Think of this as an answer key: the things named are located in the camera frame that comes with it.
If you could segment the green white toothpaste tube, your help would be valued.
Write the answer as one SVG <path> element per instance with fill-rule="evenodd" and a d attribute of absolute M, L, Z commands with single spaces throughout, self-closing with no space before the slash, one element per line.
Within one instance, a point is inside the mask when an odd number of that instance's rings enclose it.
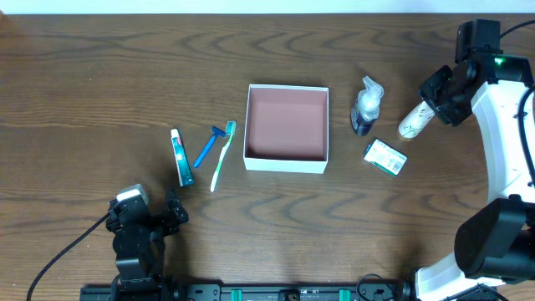
<path fill-rule="evenodd" d="M 194 184 L 194 179 L 193 175 L 191 174 L 191 169 L 187 160 L 186 151 L 178 129 L 171 130 L 171 143 L 176 160 L 179 186 L 191 186 Z"/>

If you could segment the white floral lotion tube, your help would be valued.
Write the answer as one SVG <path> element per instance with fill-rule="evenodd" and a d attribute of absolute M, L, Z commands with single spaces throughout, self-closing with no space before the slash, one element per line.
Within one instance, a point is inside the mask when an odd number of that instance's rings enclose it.
<path fill-rule="evenodd" d="M 398 137 L 401 140 L 412 140 L 427 126 L 435 116 L 433 109 L 422 101 L 399 124 Z"/>

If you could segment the blue disposable razor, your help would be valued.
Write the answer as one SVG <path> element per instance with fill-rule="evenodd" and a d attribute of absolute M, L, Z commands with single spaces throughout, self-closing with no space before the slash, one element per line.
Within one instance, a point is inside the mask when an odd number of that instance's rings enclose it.
<path fill-rule="evenodd" d="M 219 137 L 225 138 L 227 136 L 226 131 L 219 129 L 216 126 L 212 126 L 211 132 L 212 132 L 211 137 L 208 139 L 204 148 L 201 150 L 201 153 L 199 154 L 199 156 L 196 158 L 196 160 L 193 163 L 194 168 L 198 168 L 201 165 L 201 163 L 204 161 L 207 154 L 209 153 L 211 148 L 214 146 L 215 142 L 217 141 Z"/>

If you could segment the clear pump soap bottle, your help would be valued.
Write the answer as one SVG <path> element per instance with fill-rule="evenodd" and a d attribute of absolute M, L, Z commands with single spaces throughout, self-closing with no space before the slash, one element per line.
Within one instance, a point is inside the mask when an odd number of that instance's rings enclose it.
<path fill-rule="evenodd" d="M 380 101 L 384 88 L 369 76 L 363 78 L 364 89 L 361 90 L 350 111 L 350 121 L 356 135 L 367 135 L 380 115 Z"/>

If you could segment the green white toothbrush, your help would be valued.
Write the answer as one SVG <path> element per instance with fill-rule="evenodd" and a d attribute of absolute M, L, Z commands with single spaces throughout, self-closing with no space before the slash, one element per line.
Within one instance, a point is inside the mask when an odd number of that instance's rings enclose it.
<path fill-rule="evenodd" d="M 216 169 L 215 169 L 215 171 L 213 173 L 212 179 L 211 179 L 210 192 L 214 192 L 216 190 L 217 180 L 218 180 L 221 168 L 222 168 L 222 164 L 223 164 L 223 161 L 225 159 L 226 153 L 227 153 L 230 145 L 232 144 L 232 140 L 233 140 L 233 137 L 235 135 L 236 128 L 237 128 L 237 122 L 235 120 L 229 120 L 227 122 L 226 133 L 227 133 L 227 136 L 228 136 L 228 140 L 227 140 L 226 144 L 222 147 L 221 153 L 219 155 L 219 160 L 217 162 L 217 167 L 216 167 Z"/>

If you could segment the green white soap bar pack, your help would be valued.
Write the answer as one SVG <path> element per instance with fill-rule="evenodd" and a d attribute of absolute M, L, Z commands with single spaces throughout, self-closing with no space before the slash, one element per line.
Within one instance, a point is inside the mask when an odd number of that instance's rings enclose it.
<path fill-rule="evenodd" d="M 396 177 L 407 162 L 407 156 L 385 144 L 382 140 L 375 139 L 364 153 L 364 160 Z"/>

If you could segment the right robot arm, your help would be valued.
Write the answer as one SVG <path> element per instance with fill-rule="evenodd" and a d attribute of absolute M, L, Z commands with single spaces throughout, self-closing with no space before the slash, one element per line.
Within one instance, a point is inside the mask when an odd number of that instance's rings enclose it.
<path fill-rule="evenodd" d="M 534 279 L 534 79 L 529 62 L 458 54 L 420 96 L 453 126 L 475 115 L 488 173 L 487 205 L 457 230 L 451 254 L 415 274 L 419 300 L 455 300 L 484 286 Z"/>

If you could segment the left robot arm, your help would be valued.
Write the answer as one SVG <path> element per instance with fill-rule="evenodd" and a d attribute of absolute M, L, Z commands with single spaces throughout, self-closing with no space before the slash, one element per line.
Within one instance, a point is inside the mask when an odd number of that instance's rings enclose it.
<path fill-rule="evenodd" d="M 176 192 L 169 188 L 165 208 L 153 215 L 142 185 L 125 188 L 111 201 L 106 228 L 115 237 L 115 265 L 122 287 L 115 293 L 157 293 L 162 299 L 174 297 L 172 278 L 164 275 L 165 238 L 179 232 L 188 213 Z"/>

